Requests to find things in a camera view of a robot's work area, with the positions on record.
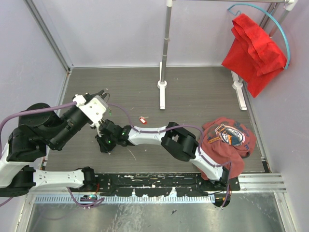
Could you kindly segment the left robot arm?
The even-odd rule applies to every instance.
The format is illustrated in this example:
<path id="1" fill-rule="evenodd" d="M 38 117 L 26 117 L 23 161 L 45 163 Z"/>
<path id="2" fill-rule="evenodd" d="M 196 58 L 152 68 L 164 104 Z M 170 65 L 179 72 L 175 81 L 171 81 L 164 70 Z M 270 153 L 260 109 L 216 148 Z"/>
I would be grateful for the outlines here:
<path id="1" fill-rule="evenodd" d="M 68 187 L 92 191 L 97 185 L 94 170 L 83 167 L 74 171 L 49 172 L 31 167 L 47 150 L 61 151 L 65 144 L 86 124 L 98 128 L 109 106 L 108 94 L 76 94 L 70 103 L 51 107 L 40 102 L 25 111 L 6 117 L 0 124 L 18 119 L 18 126 L 1 146 L 0 195 L 14 198 L 40 188 Z"/>

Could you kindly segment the metal keyring with keys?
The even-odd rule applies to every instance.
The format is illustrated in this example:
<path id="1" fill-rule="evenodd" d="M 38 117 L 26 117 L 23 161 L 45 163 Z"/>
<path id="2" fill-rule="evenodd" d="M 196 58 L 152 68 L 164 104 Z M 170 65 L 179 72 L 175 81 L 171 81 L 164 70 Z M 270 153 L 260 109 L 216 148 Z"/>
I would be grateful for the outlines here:
<path id="1" fill-rule="evenodd" d="M 108 104 L 108 114 L 109 114 L 109 116 L 111 116 L 112 115 L 112 110 L 111 110 L 111 108 L 109 106 L 109 103 L 108 103 L 109 99 L 107 101 L 105 101 L 105 102 Z"/>

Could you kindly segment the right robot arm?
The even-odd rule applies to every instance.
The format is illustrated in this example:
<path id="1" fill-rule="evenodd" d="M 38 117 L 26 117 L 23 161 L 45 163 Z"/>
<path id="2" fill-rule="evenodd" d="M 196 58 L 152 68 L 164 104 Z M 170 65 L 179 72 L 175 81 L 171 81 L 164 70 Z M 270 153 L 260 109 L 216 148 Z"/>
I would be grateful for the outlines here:
<path id="1" fill-rule="evenodd" d="M 175 159 L 190 162 L 204 173 L 216 190 L 229 184 L 226 164 L 219 164 L 202 150 L 194 134 L 175 122 L 160 128 L 140 128 L 127 125 L 120 127 L 110 120 L 99 122 L 96 140 L 102 153 L 111 152 L 117 145 L 160 145 Z"/>

